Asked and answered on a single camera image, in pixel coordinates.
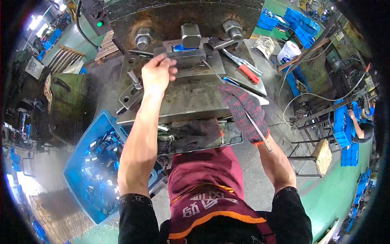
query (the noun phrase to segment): fluorescent light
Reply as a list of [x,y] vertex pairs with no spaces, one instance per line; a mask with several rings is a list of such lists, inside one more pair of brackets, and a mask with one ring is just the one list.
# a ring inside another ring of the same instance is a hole
[[31,21],[31,24],[28,27],[31,30],[35,30],[35,28],[38,26],[41,20],[42,20],[42,15],[39,15],[37,18],[33,17],[33,20]]
[[43,24],[42,27],[39,29],[39,31],[36,33],[37,37],[41,38],[42,37],[42,34],[43,34],[43,31],[48,28],[49,25],[48,24]]
[[66,9],[66,6],[64,4],[61,4],[60,5],[60,11],[62,12],[62,11],[64,11],[64,9]]

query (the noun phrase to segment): metal stool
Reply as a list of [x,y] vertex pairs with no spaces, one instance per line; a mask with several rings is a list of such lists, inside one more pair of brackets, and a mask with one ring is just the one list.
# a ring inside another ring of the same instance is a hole
[[[310,156],[302,156],[302,157],[292,157],[291,155],[295,152],[295,150],[298,148],[300,143],[311,143],[314,141],[318,141],[316,147],[314,148],[313,153]],[[293,164],[291,163],[291,160],[311,160],[316,163],[316,168],[317,168],[317,174],[313,175],[301,175],[298,174],[295,169],[295,175],[296,176],[301,176],[301,177],[320,177],[322,178],[325,174],[326,171],[329,168],[330,162],[332,160],[332,151],[329,148],[329,142],[326,138],[320,139],[320,140],[311,140],[311,141],[303,141],[303,142],[296,142],[298,145],[294,148],[294,150],[290,153],[290,155],[287,157],[292,168],[294,169]]]

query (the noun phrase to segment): cloth rag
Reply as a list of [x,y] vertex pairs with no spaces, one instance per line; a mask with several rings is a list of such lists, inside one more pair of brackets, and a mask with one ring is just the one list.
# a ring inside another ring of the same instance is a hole
[[256,42],[253,44],[252,49],[256,53],[263,54],[266,59],[269,59],[273,50],[275,49],[275,44],[270,37],[259,36]]
[[264,110],[261,109],[259,100],[235,85],[226,83],[220,85],[217,89],[221,93],[223,101],[232,112],[237,128],[252,144],[257,146],[263,143],[261,136],[245,113],[246,111],[249,114],[263,136],[267,138],[269,127],[264,121]]
[[221,137],[216,118],[174,122],[169,134],[175,137],[172,148],[180,151],[199,150]]

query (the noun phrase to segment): steel bolt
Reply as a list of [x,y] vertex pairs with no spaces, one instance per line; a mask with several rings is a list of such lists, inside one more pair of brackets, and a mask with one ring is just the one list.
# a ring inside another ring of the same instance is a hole
[[229,32],[229,35],[235,41],[239,41],[243,38],[241,30],[238,28],[232,28]]
[[227,20],[223,23],[222,26],[228,38],[231,38],[234,41],[239,41],[243,38],[242,27],[237,21]]
[[140,50],[145,50],[150,44],[150,39],[146,36],[140,36],[137,39],[137,48]]
[[137,30],[134,41],[138,49],[145,50],[152,42],[152,39],[152,30],[148,27],[141,27]]

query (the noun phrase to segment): white plastic bucket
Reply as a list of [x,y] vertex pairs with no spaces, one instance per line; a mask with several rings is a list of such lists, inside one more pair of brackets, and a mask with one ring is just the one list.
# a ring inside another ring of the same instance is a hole
[[280,64],[285,64],[301,53],[301,50],[299,50],[299,47],[295,43],[287,41],[279,52],[277,59]]

